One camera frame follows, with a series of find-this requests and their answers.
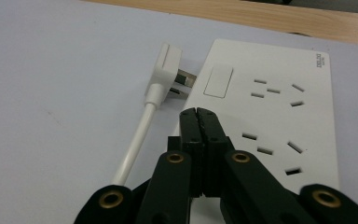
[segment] white plug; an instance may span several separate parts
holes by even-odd
[[[156,108],[159,108],[176,79],[181,56],[181,49],[167,43],[162,45],[153,75],[147,85],[146,104],[153,104]]]
[[[168,91],[176,79],[181,56],[182,51],[179,48],[166,43],[162,45],[153,75],[147,85],[145,94],[145,112],[131,140],[127,154],[116,172],[112,184],[122,186],[126,182],[131,167],[135,163],[135,159],[145,140],[153,115],[167,96]]]

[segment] power plug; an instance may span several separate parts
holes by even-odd
[[[181,56],[182,51],[179,48],[166,43],[162,45],[152,77],[147,85],[145,93],[145,112],[133,135],[127,153],[117,169],[112,184],[122,186],[126,182],[142,143],[145,140],[154,113],[166,98],[168,91],[170,91],[177,77]]]
[[[314,183],[338,189],[328,54],[215,40],[190,107],[215,112],[234,147],[292,192]]]

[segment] electrical outlet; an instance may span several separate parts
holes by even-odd
[[[190,107],[215,112],[234,147],[256,155],[287,189],[338,189],[328,54],[215,40]]]

